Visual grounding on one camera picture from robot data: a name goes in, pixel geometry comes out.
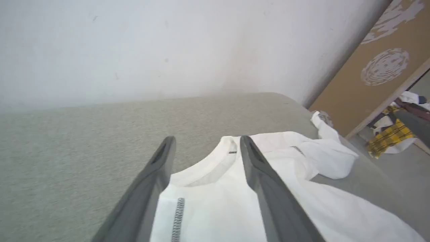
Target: yellow plaid cloth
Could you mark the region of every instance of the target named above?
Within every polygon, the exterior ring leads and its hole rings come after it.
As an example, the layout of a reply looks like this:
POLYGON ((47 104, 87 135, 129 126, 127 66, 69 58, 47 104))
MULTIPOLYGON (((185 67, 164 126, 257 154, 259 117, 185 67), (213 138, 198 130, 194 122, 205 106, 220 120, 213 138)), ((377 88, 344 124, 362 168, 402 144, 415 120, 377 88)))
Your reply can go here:
MULTIPOLYGON (((400 108, 388 106, 382 113, 394 113, 398 110, 400 110, 400 108)), ((367 150, 369 151, 371 157, 379 158, 379 156, 384 154, 389 147, 414 137, 415 135, 405 126, 405 124, 399 119, 396 119, 395 124, 389 126, 387 129, 380 132, 369 141, 367 150)))

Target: decorative print on door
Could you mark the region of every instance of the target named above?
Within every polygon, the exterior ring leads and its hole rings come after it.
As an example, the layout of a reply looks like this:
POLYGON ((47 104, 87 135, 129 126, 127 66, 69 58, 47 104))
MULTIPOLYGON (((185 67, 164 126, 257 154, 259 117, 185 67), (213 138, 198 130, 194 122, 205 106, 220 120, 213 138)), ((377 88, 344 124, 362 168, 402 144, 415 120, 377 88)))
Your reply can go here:
POLYGON ((423 8, 422 0, 394 0, 361 44, 370 43, 394 33, 400 24, 413 20, 423 8))
POLYGON ((388 49, 375 56, 361 71, 367 86, 377 86, 398 77, 409 63, 409 53, 400 48, 388 49))

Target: bed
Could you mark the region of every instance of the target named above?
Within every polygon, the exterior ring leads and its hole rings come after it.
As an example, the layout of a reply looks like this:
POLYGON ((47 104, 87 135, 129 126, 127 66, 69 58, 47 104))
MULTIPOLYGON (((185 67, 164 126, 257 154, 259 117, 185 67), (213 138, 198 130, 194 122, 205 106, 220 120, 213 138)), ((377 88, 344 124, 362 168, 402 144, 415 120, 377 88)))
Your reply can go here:
MULTIPOLYGON (((177 140, 177 172, 208 155, 226 135, 295 131, 317 138, 310 117, 276 93, 0 115, 0 240, 89 241, 166 136, 177 140)), ((416 228, 405 198, 363 155, 348 177, 318 175, 313 181, 365 198, 416 228)))

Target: white t-shirt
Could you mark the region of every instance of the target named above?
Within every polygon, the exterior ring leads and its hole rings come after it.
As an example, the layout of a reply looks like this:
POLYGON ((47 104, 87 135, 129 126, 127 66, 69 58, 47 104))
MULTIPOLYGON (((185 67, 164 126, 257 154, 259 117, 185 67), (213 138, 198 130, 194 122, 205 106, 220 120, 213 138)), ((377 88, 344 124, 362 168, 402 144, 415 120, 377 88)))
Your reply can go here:
MULTIPOLYGON (((323 139, 295 132, 251 136, 323 238, 328 241, 424 241, 397 216, 337 188, 309 181, 347 176, 357 154, 317 116, 323 139)), ((266 241, 256 193, 246 183, 240 137, 222 137, 194 166, 171 176, 159 198, 152 242, 266 241)))

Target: gray floor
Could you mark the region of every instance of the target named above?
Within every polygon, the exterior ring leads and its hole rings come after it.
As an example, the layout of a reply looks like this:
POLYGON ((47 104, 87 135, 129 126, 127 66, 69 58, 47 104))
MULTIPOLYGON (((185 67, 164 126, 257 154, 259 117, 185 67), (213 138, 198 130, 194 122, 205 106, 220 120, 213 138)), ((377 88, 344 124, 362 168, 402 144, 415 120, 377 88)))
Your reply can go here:
POLYGON ((422 221, 420 232, 430 238, 430 156, 415 145, 398 154, 383 154, 379 159, 371 158, 367 152, 367 141, 356 135, 349 140, 366 155, 401 189, 418 221, 422 221))

